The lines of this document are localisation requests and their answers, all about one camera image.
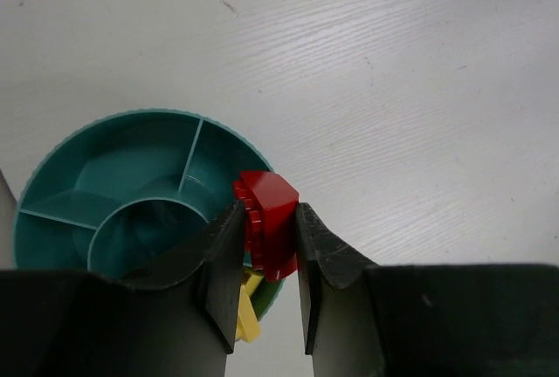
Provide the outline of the red curved lego piece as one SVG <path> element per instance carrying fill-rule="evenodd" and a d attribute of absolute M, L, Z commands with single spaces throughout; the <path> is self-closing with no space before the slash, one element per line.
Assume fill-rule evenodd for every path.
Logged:
<path fill-rule="evenodd" d="M 233 183 L 234 196 L 245 205 L 245 250 L 252 268 L 269 282 L 297 268 L 295 211 L 299 193 L 281 175 L 242 171 Z"/>

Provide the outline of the yellow lego piece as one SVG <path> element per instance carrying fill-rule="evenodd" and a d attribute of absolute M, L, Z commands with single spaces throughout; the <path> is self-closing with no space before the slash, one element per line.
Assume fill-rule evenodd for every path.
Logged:
<path fill-rule="evenodd" d="M 244 277 L 241 284 L 241 292 L 251 298 L 259 288 L 264 276 L 259 271 L 254 271 L 249 267 L 244 268 Z"/>

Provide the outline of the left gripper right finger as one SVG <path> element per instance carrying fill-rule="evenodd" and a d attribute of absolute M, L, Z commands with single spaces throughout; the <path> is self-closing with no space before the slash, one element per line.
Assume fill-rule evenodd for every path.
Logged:
<path fill-rule="evenodd" d="M 317 376 L 555 376 L 558 269 L 374 263 L 296 210 L 305 352 Z"/>

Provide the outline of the yellow long lego brick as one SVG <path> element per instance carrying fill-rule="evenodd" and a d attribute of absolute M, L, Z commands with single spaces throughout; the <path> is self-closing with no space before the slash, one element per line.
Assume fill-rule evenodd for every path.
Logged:
<path fill-rule="evenodd" d="M 253 309 L 252 302 L 245 287 L 242 286 L 239 292 L 236 340 L 251 343 L 260 334 L 259 321 Z"/>

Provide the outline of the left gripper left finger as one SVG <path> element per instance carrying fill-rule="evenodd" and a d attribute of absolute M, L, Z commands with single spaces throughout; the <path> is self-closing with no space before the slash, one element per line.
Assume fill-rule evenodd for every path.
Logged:
<path fill-rule="evenodd" d="M 235 344 L 245 209 L 121 279 L 1 274 L 4 376 L 221 376 Z"/>

